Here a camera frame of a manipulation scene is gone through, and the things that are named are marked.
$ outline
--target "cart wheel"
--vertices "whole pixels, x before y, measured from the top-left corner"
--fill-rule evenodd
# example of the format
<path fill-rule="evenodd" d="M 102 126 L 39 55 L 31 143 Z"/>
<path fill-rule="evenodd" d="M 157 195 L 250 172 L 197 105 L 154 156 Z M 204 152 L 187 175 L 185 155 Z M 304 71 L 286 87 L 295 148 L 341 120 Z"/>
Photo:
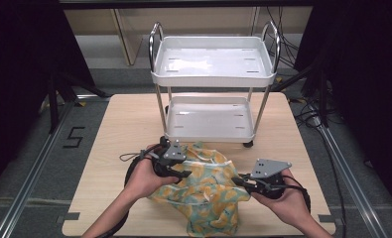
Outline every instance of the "cart wheel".
<path fill-rule="evenodd" d="M 251 148 L 252 146 L 254 146 L 254 142 L 250 141 L 250 142 L 247 142 L 247 143 L 243 143 L 243 145 L 244 145 L 245 148 Z"/>

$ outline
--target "metal rail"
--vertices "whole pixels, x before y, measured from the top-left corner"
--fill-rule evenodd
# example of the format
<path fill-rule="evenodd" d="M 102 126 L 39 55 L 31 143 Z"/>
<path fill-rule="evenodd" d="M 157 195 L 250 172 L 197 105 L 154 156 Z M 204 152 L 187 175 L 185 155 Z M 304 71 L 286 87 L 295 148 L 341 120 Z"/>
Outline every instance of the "metal rail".
<path fill-rule="evenodd" d="M 317 125 L 321 125 L 321 121 L 318 117 L 315 117 Z M 362 218 L 367 226 L 369 233 L 372 237 L 381 238 L 388 237 L 384 227 L 381 224 L 381 221 L 363 192 L 362 188 L 359 185 L 356 177 L 354 176 L 352 170 L 346 162 L 341 150 L 339 149 L 337 143 L 335 142 L 334 137 L 331 134 L 331 131 L 327 127 L 320 126 L 319 130 L 323 133 L 326 141 L 328 142 L 329 148 L 333 153 L 334 164 L 336 165 L 338 171 L 341 174 L 344 182 L 346 183 L 347 189 L 350 192 L 350 195 L 353 198 Z"/>
<path fill-rule="evenodd" d="M 54 148 L 55 141 L 57 140 L 60 130 L 64 124 L 66 117 L 74 106 L 74 102 L 67 102 L 65 104 L 64 110 L 61 114 L 61 120 L 58 126 L 55 128 L 53 133 L 50 134 L 44 147 L 40 151 L 37 159 L 35 160 L 25 182 L 23 183 L 19 193 L 11 204 L 9 210 L 7 211 L 5 217 L 0 223 L 0 238 L 10 237 L 14 227 L 16 226 L 19 217 L 25 208 L 26 202 L 29 195 L 31 194 L 35 184 L 41 174 L 42 168 L 44 167 L 47 158 L 49 157 L 51 151 Z"/>

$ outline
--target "black curtain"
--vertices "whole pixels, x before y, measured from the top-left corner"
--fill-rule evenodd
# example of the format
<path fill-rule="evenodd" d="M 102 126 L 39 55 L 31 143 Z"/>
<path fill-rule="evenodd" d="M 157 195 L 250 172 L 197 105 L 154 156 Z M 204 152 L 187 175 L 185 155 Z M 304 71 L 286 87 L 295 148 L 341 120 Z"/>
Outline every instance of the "black curtain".
<path fill-rule="evenodd" d="M 67 72 L 94 85 L 57 2 L 0 0 L 0 175 L 37 120 L 51 74 Z M 57 90 L 70 91 L 61 81 Z"/>
<path fill-rule="evenodd" d="M 358 1 L 339 5 L 353 14 L 349 27 L 335 36 L 324 71 L 346 124 L 392 195 L 392 1 Z M 329 26 L 338 24 L 333 10 L 322 6 L 313 11 L 298 69 L 312 62 L 312 49 L 323 44 Z M 315 36 L 314 29 L 323 32 Z"/>

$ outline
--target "wrist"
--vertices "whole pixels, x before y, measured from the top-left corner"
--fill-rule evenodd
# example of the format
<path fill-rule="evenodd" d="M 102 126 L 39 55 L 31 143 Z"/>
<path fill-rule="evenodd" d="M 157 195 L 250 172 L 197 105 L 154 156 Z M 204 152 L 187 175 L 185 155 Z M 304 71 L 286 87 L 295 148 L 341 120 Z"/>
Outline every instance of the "wrist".
<path fill-rule="evenodd" d="M 122 189 L 119 196 L 121 197 L 121 200 L 126 202 L 133 202 L 133 203 L 141 198 L 136 192 L 133 191 L 133 189 L 130 189 L 127 186 L 125 186 L 124 189 Z"/>
<path fill-rule="evenodd" d="M 301 220 L 301 222 L 295 225 L 295 227 L 309 238 L 330 237 L 311 215 L 308 218 Z"/>

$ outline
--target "gray floor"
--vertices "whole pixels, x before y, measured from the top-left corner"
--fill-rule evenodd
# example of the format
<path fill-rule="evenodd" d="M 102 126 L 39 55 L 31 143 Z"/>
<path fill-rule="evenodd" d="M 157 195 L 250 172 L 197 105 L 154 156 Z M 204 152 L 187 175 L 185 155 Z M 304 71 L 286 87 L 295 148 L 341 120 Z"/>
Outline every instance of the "gray floor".
<path fill-rule="evenodd" d="M 125 65 L 122 51 L 116 36 L 79 37 L 83 54 L 99 89 L 109 93 L 153 93 L 153 84 L 149 71 L 149 61 L 146 56 L 147 46 L 144 44 L 134 66 Z M 279 67 L 283 79 L 296 73 L 287 66 Z M 300 88 L 303 82 L 287 88 L 284 93 L 294 99 L 290 106 L 294 115 L 299 115 L 306 106 L 300 102 Z M 78 88 L 77 94 L 88 94 Z M 42 167 L 39 179 L 29 194 L 26 206 L 16 226 L 12 237 L 64 237 L 62 233 L 63 219 L 80 179 L 90 148 L 97 134 L 98 126 L 108 105 L 106 100 L 87 100 L 76 104 L 65 118 L 54 147 Z M 66 105 L 60 103 L 60 111 Z M 360 189 L 376 212 L 381 226 L 387 237 L 392 237 L 392 198 L 372 168 L 363 164 L 365 160 L 357 142 L 349 132 L 342 118 L 333 113 L 329 116 L 329 128 L 340 151 L 342 152 L 354 178 L 360 184 Z M 73 127 L 73 135 L 82 137 L 78 148 L 66 148 L 76 141 L 68 140 L 68 134 Z M 12 201 L 15 199 L 29 170 L 40 155 L 49 137 L 50 113 L 45 109 L 25 141 L 18 158 L 9 164 L 0 178 L 0 222 L 2 222 Z M 312 160 L 320 185 L 325 194 L 328 207 L 336 220 L 337 230 L 334 237 L 342 237 L 342 207 L 336 189 L 335 177 L 332 173 L 330 158 L 321 134 L 314 128 L 300 124 L 301 132 L 307 151 Z M 357 203 L 352 198 L 342 175 L 337 172 L 341 195 L 344 200 L 346 219 L 346 237 L 372 237 Z"/>

